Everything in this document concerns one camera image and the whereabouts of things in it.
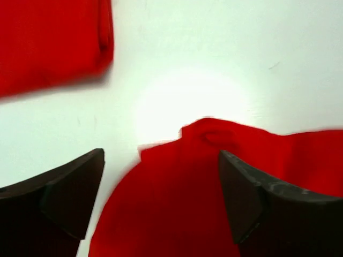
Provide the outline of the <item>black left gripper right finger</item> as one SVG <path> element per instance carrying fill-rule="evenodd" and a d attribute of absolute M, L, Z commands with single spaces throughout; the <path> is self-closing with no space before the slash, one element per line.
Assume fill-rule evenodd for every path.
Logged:
<path fill-rule="evenodd" d="M 219 179 L 241 256 L 342 256 L 342 198 L 290 184 L 224 150 Z"/>

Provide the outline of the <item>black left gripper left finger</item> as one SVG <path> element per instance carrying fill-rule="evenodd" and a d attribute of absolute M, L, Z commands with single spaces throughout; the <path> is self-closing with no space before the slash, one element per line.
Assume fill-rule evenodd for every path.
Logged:
<path fill-rule="evenodd" d="M 105 166 L 94 149 L 1 188 L 1 256 L 76 256 L 85 239 Z"/>

